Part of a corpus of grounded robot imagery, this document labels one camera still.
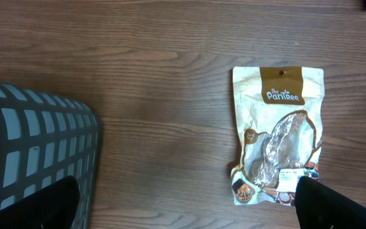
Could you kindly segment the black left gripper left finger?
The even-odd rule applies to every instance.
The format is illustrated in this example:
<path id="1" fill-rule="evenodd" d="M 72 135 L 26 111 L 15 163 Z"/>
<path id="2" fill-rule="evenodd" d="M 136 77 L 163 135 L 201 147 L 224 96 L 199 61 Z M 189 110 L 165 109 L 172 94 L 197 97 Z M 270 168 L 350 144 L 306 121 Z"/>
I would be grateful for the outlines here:
<path id="1" fill-rule="evenodd" d="M 70 229 L 78 204 L 78 182 L 66 176 L 1 210 L 0 228 Z"/>

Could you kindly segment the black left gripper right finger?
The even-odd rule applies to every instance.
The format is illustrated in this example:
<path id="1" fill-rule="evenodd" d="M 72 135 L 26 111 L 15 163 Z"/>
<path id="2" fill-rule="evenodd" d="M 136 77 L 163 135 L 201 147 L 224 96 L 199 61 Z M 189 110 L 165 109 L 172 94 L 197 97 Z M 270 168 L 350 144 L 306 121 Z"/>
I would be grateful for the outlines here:
<path id="1" fill-rule="evenodd" d="M 295 210 L 301 228 L 366 228 L 366 207 L 307 176 L 297 183 Z"/>

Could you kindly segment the brown snack pouch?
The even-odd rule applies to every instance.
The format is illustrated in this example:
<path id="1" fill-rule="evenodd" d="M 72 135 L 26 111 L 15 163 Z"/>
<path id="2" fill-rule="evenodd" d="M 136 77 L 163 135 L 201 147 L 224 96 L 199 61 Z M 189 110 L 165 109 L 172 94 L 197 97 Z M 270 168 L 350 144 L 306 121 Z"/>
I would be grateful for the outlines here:
<path id="1" fill-rule="evenodd" d="M 240 162 L 231 171 L 235 205 L 293 205 L 302 176 L 318 180 L 324 71 L 313 67 L 234 67 Z"/>

